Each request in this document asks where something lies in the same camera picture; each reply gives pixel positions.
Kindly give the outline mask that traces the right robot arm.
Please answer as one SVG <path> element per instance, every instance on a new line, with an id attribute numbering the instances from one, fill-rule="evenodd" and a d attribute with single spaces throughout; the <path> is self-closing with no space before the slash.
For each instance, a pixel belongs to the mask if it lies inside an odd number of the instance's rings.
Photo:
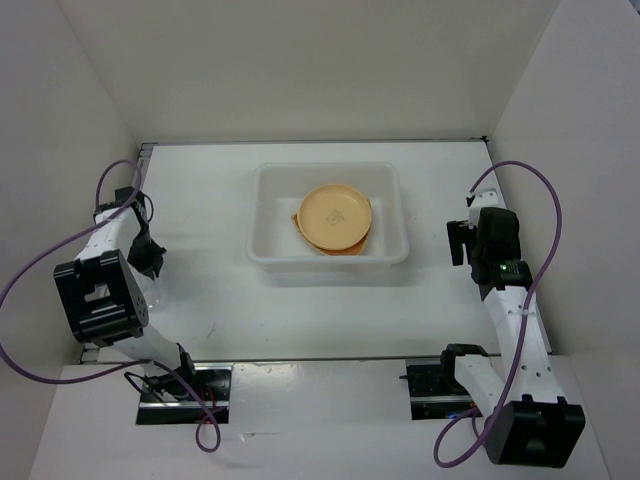
<path id="1" fill-rule="evenodd" d="M 452 468 L 484 449 L 497 465 L 564 467 L 586 426 L 583 408 L 560 387 L 537 319 L 536 283 L 521 257 L 519 220 L 510 210 L 472 207 L 447 233 L 454 265 L 468 263 L 496 330 L 504 372 L 498 374 L 478 345 L 450 344 L 438 381 L 450 393 L 464 389 L 473 406 L 458 420 L 483 417 L 472 446 L 436 462 Z"/>

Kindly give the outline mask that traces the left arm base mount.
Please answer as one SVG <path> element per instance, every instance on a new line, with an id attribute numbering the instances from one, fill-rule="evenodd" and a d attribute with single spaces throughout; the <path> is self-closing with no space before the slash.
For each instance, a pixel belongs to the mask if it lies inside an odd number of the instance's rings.
<path id="1" fill-rule="evenodd" d="M 219 424 L 229 421 L 232 386 L 230 364 L 196 364 L 189 385 L 198 398 L 214 414 Z M 136 424 L 195 425 L 201 420 L 209 422 L 199 403 L 172 375 L 149 377 L 125 372 L 125 380 L 138 393 Z"/>

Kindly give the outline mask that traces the tan plate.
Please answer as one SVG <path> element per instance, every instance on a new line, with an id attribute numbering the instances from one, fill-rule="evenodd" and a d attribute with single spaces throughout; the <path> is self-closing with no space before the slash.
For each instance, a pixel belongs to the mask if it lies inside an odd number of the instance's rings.
<path id="1" fill-rule="evenodd" d="M 357 217 L 355 209 L 366 197 L 352 186 L 326 184 L 309 192 L 298 208 L 298 219 L 307 238 L 326 249 L 339 250 L 356 243 L 363 236 L 347 236 L 349 227 L 368 229 L 368 222 Z"/>
<path id="2" fill-rule="evenodd" d="M 304 238 L 304 240 L 312 248 L 314 248 L 316 251 L 320 252 L 321 254 L 328 255 L 328 256 L 357 256 L 364 250 L 364 248 L 365 248 L 365 246 L 366 246 L 366 244 L 368 242 L 369 234 L 370 234 L 370 230 L 371 230 L 371 226 L 372 226 L 372 222 L 373 222 L 373 214 L 372 214 L 372 211 L 371 211 L 371 203 L 370 203 L 368 198 L 365 199 L 365 202 L 364 202 L 363 205 L 360 205 L 355 209 L 355 214 L 356 214 L 357 217 L 363 217 L 364 220 L 366 220 L 368 222 L 368 229 L 367 229 L 367 231 L 364 231 L 360 227 L 349 227 L 348 228 L 348 232 L 347 232 L 347 236 L 349 238 L 355 236 L 355 231 L 357 231 L 357 232 L 362 231 L 363 236 L 359 239 L 358 242 L 348 246 L 347 248 L 339 249 L 339 250 L 326 249 L 326 248 L 323 248 L 322 246 L 316 245 L 315 243 L 311 242 L 307 238 L 307 236 L 304 234 L 303 229 L 300 226 L 299 219 L 298 219 L 298 214 L 294 214 L 291 217 L 291 220 L 292 220 L 294 226 L 296 227 L 297 231 Z"/>

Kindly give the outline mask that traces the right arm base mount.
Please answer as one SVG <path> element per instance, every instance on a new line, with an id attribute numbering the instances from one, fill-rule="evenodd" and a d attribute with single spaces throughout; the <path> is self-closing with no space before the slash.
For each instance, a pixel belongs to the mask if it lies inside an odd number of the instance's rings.
<path id="1" fill-rule="evenodd" d="M 407 359 L 405 366 L 400 379 L 408 389 L 413 421 L 451 420 L 475 406 L 463 387 L 446 381 L 439 359 Z"/>

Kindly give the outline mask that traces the clear glass cup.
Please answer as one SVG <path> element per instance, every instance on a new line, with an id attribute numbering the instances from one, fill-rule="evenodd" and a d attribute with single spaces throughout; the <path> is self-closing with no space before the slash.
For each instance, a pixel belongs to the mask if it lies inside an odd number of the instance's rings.
<path id="1" fill-rule="evenodd" d="M 154 277 L 149 278 L 138 271 L 133 271 L 133 276 L 148 304 L 158 304 L 162 296 L 162 284 L 161 281 Z"/>

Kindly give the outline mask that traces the woven bamboo basket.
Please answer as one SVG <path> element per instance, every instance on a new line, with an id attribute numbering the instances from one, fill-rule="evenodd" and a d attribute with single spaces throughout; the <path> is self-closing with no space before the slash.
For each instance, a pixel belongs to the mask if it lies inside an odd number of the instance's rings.
<path id="1" fill-rule="evenodd" d="M 325 256 L 358 256 L 360 255 L 365 247 L 367 246 L 368 240 L 369 240 L 369 234 L 370 232 L 367 232 L 357 243 L 344 248 L 344 249 L 340 249 L 340 250 L 331 250 L 331 249 L 326 249 L 326 248 L 322 248 L 318 245 L 315 245 L 314 243 L 312 243 L 311 241 L 309 241 L 303 234 L 301 231 L 301 228 L 299 226 L 299 222 L 298 222 L 298 215 L 296 213 L 294 213 L 291 216 L 291 221 L 295 227 L 295 229 L 297 230 L 297 232 L 300 234 L 300 236 L 303 238 L 303 240 L 311 247 L 313 248 L 315 251 L 319 252 L 322 255 Z"/>

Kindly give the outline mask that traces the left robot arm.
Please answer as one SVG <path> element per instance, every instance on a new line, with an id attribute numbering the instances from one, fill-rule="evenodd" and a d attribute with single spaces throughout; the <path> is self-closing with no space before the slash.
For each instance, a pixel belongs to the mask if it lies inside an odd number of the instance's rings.
<path id="1" fill-rule="evenodd" d="M 151 324 L 153 287 L 166 249 L 150 233 L 145 195 L 132 187 L 96 207 L 98 228 L 74 260 L 53 277 L 71 332 L 82 344 L 112 348 L 129 361 L 146 360 L 145 382 L 154 393 L 188 399 L 199 375 L 187 351 Z"/>

